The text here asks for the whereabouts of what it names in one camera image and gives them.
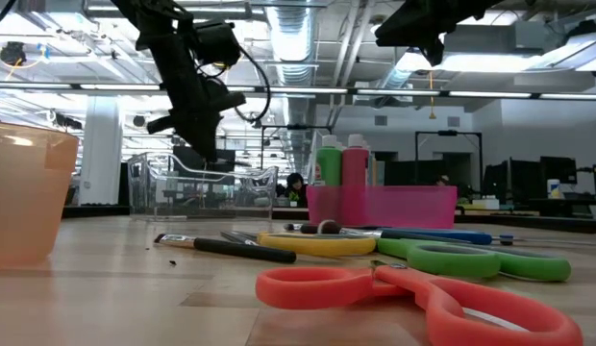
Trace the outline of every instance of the pink plastic bin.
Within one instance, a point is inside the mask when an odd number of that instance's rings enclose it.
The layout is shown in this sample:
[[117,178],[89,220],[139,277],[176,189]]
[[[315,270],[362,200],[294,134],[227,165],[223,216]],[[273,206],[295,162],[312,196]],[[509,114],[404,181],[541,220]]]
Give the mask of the pink plastic bin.
[[309,186],[309,221],[343,226],[451,229],[455,186]]

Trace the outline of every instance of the scissor handle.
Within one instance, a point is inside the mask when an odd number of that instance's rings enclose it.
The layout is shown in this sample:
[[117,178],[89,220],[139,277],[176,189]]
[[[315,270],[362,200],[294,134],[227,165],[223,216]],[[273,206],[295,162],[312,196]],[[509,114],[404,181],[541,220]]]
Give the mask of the scissor handle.
[[399,286],[375,282],[370,269],[277,268],[260,273],[256,281],[258,299],[279,309],[343,307],[370,296],[408,293]]
[[[375,277],[415,293],[426,311],[434,346],[582,346],[576,323],[533,299],[495,288],[435,277],[412,269],[380,266]],[[525,331],[512,331],[464,318],[462,308],[500,317]]]

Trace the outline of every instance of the ceiling light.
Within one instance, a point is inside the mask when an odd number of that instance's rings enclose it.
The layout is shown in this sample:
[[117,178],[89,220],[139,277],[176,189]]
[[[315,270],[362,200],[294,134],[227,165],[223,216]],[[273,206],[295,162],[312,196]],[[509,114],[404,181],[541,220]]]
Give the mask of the ceiling light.
[[308,93],[308,94],[345,94],[347,93],[346,88],[341,87],[293,87],[293,86],[273,86],[270,88],[271,92],[281,93]]
[[529,92],[450,91],[454,97],[529,98]]
[[0,88],[20,88],[20,89],[71,89],[69,84],[61,83],[19,83],[19,82],[0,82]]
[[417,71],[417,70],[432,70],[433,68],[429,62],[420,53],[405,53],[398,62],[395,68],[401,71]]
[[439,91],[431,90],[413,90],[413,89],[358,89],[360,95],[384,95],[384,96],[438,96]]
[[578,53],[582,52],[584,49],[590,47],[591,45],[595,44],[596,40],[589,39],[584,42],[570,42],[565,44],[564,46],[552,50],[541,57],[536,57],[532,61],[532,65],[530,68],[552,68],[558,65],[561,62],[566,61],[567,59],[576,56]]
[[524,71],[533,63],[533,57],[517,55],[456,54],[443,59],[435,69],[456,72],[514,73]]
[[544,100],[577,100],[577,101],[596,101],[596,94],[562,94],[562,93],[545,93],[539,96]]
[[160,90],[157,85],[123,85],[123,84],[107,84],[107,85],[80,85],[85,90]]
[[375,32],[377,31],[377,29],[379,29],[382,26],[382,24],[375,24],[371,27],[371,34],[375,35]]
[[228,86],[230,92],[254,92],[256,89],[252,86]]
[[443,58],[437,66],[431,66],[419,53],[405,53],[396,63],[401,71],[445,70],[455,72],[520,72],[534,64],[534,57],[498,54],[454,54]]
[[[101,11],[101,12],[118,12],[118,8],[115,6],[89,6],[88,11]],[[189,12],[234,12],[243,13],[244,8],[222,8],[222,7],[206,7],[206,6],[187,6],[185,10]],[[263,10],[253,9],[253,14],[263,14]]]

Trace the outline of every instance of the scissors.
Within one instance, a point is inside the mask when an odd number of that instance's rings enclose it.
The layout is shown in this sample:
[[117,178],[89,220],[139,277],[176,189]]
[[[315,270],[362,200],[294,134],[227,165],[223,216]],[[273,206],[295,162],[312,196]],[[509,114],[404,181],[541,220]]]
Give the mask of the scissors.
[[[441,278],[402,264],[374,269],[292,267],[264,271],[256,295],[279,309],[343,307],[372,296],[415,295],[426,311],[434,346],[582,346],[576,323],[562,312],[506,291]],[[462,308],[500,317],[526,329],[512,331],[464,319]]]
[[262,233],[258,235],[258,244],[293,251],[296,254],[336,257],[369,254],[375,250],[377,240],[367,235]]
[[431,274],[489,278],[503,273],[545,282],[563,282],[571,275],[562,257],[480,245],[380,238],[377,250]]

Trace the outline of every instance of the table surface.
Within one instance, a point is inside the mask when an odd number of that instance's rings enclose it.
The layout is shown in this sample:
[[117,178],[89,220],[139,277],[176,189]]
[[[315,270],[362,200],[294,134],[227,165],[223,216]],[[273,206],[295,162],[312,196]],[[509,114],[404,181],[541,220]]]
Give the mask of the table surface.
[[[257,300],[254,284],[258,273],[280,264],[152,244],[160,233],[280,232],[282,225],[147,223],[126,216],[65,220],[47,262],[0,270],[0,345],[430,345],[424,312],[411,298],[377,299],[342,309],[273,309]],[[596,241],[596,235],[494,225],[457,228]],[[582,328],[584,345],[596,345],[596,246],[543,244],[522,247],[567,257],[573,266],[568,283],[500,276],[480,284],[566,312]],[[381,255],[299,256],[296,264],[361,267],[375,258],[399,261]]]

